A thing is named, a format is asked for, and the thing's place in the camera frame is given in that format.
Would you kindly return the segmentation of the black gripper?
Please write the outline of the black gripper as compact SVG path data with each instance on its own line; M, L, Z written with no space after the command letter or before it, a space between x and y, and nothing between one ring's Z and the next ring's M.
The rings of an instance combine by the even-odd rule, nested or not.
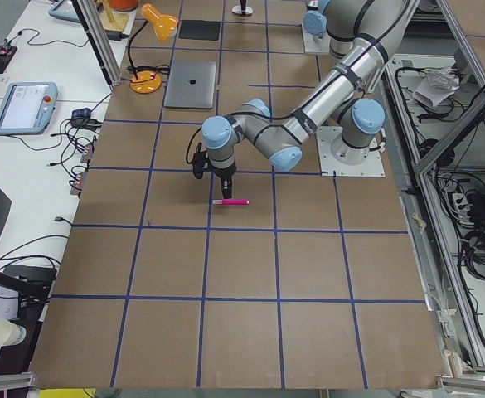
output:
M236 166L216 167L214 173L221 180L222 197L232 198L232 176L236 173Z

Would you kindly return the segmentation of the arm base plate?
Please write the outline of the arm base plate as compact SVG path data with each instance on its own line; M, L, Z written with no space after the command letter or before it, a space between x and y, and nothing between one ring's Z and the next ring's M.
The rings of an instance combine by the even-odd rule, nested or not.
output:
M323 28L320 35L313 35L303 27L302 34L303 48L306 54L325 55L329 53L330 36L327 34L326 28Z
M324 177L384 177L384 144L372 136L370 146L356 149L342 140L342 127L322 126L316 133L319 164Z

